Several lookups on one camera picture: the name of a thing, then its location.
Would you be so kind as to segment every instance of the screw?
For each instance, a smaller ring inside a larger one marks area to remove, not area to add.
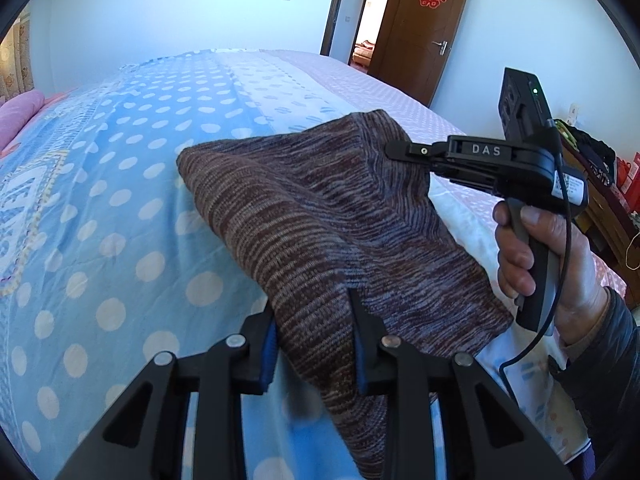
[[[158,352],[154,357],[154,364],[157,366],[167,366],[174,360],[174,356],[170,352]]]
[[[382,346],[385,348],[398,348],[400,343],[402,343],[402,339],[400,339],[397,335],[385,335],[380,340]]]
[[[464,367],[469,367],[474,363],[474,359],[471,357],[471,355],[469,355],[466,352],[458,352],[453,357],[453,360],[456,362],[457,365],[464,366]]]
[[[242,334],[233,334],[226,338],[225,343],[229,348],[240,348],[246,343],[246,338]]]

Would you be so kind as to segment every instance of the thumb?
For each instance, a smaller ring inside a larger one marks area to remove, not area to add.
[[[566,221],[564,218],[528,205],[521,209],[520,218],[531,236],[545,244],[558,256],[564,256],[566,244]]]

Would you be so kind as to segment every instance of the brown wooden door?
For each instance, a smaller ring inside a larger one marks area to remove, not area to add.
[[[429,106],[465,2],[388,0],[369,75]]]

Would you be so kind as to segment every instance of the wall outlet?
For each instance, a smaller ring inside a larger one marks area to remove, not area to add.
[[[575,126],[578,122],[578,114],[580,113],[580,105],[578,103],[571,103],[569,106],[569,115],[566,117],[566,123],[569,126]]]

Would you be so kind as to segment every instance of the curtain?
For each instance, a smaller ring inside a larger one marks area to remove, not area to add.
[[[0,43],[0,101],[33,89],[29,28],[29,13],[23,11]]]

